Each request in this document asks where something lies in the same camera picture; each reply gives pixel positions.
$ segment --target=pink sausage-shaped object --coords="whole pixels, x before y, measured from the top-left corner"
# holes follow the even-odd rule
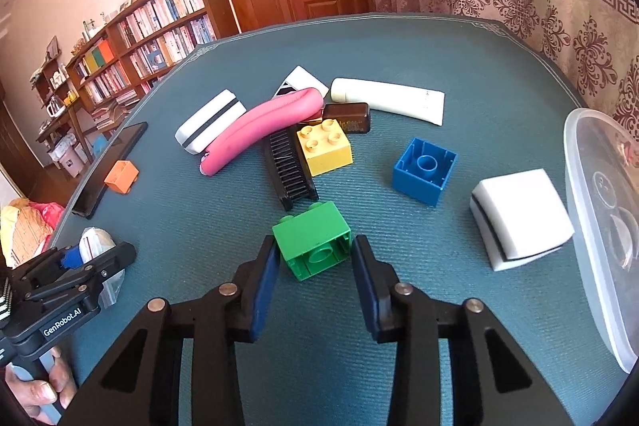
[[[306,120],[324,105],[314,87],[266,101],[237,118],[206,148],[200,163],[204,175],[217,174],[226,164],[270,133]]]

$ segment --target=human hand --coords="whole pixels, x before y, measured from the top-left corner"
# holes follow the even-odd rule
[[[69,406],[77,387],[71,369],[62,359],[59,347],[53,347],[51,355],[54,358],[53,368],[49,374],[49,382],[42,380],[21,381],[15,375],[11,366],[7,366],[4,372],[4,380],[14,393],[15,398],[27,412],[29,417],[44,424],[52,424],[49,417],[40,409],[44,404],[53,404],[60,395],[60,404],[63,408]]]

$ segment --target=yellow toy block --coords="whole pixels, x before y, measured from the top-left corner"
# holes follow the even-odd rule
[[[351,144],[336,120],[303,127],[297,133],[311,175],[324,174],[353,162]]]

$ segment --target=screw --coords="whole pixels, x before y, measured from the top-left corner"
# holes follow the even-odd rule
[[[219,291],[222,296],[233,296],[235,293],[238,292],[238,286],[235,285],[233,282],[223,283],[220,286]]]
[[[408,296],[413,292],[413,286],[403,281],[395,284],[395,292],[403,296]]]
[[[146,304],[146,308],[148,308],[151,312],[158,312],[164,309],[166,302],[162,298],[153,298],[149,303]]]
[[[484,302],[477,298],[471,298],[466,302],[466,309],[471,312],[480,313],[484,310]]]

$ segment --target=cream tube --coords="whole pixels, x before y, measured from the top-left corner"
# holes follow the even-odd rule
[[[444,93],[441,91],[379,81],[336,78],[330,87],[330,97],[335,103],[366,102],[371,109],[394,112],[435,125],[443,123]]]

